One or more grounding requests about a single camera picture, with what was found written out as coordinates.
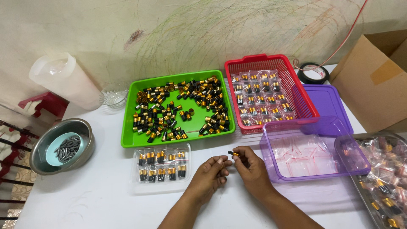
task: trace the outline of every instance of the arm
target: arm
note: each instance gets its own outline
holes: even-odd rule
[[[278,193],[269,180],[264,161],[249,146],[239,146],[233,151],[239,153],[239,156],[232,156],[232,158],[246,189],[267,208],[279,229],[323,229]]]
[[[195,173],[184,194],[171,208],[159,229],[192,228],[198,212],[203,204],[208,202],[218,187],[226,184],[229,171],[226,167],[232,165],[227,156],[214,156],[203,163]]]

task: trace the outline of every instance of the cardboard box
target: cardboard box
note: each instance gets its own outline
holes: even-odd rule
[[[365,34],[330,83],[367,132],[407,131],[407,29]]]

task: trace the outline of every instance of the light blue plate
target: light blue plate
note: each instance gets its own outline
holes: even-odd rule
[[[54,151],[61,145],[61,143],[72,136],[78,136],[81,139],[81,144],[79,146],[78,152],[75,154],[75,156],[73,158],[71,158],[69,161],[62,163],[58,160],[57,153],[54,153]],[[74,161],[76,161],[78,159],[78,157],[81,155],[81,153],[83,152],[84,148],[85,148],[86,143],[84,142],[83,138],[77,134],[77,133],[66,133],[63,134],[59,137],[57,137],[50,146],[48,146],[45,158],[48,162],[48,164],[53,165],[53,166],[59,166],[59,167],[66,167],[69,166],[70,164],[72,164]]]

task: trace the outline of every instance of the glass bowl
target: glass bowl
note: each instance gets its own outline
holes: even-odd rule
[[[113,83],[106,86],[99,95],[99,101],[110,108],[118,109],[126,105],[129,84]]]

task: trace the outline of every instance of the red plastic basket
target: red plastic basket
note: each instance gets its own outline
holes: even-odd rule
[[[228,76],[230,93],[236,113],[237,123],[242,134],[262,132],[263,125],[245,126],[239,115],[236,95],[234,94],[231,74],[239,74],[249,70],[278,70],[281,86],[285,89],[285,97],[290,102],[290,107],[295,112],[296,119],[319,117],[319,113],[304,90],[297,74],[294,72],[288,58],[284,55],[266,54],[245,56],[243,59],[229,60],[225,63],[226,75]]]

